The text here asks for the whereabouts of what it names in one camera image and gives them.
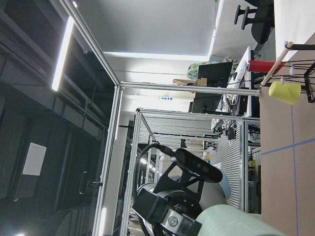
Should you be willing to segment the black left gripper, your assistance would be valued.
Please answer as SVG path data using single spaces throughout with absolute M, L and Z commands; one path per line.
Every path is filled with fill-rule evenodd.
M 141 189 L 132 208 L 149 236 L 196 236 L 202 226 L 196 220 L 202 212 L 199 201 L 184 191 Z

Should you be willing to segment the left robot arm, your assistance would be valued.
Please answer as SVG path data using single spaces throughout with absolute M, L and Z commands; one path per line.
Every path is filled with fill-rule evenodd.
M 157 184 L 136 190 L 133 210 L 147 236 L 195 236 L 201 229 L 197 217 L 209 207 L 226 204 L 231 187 L 224 173 L 219 182 L 201 177 L 163 175 Z

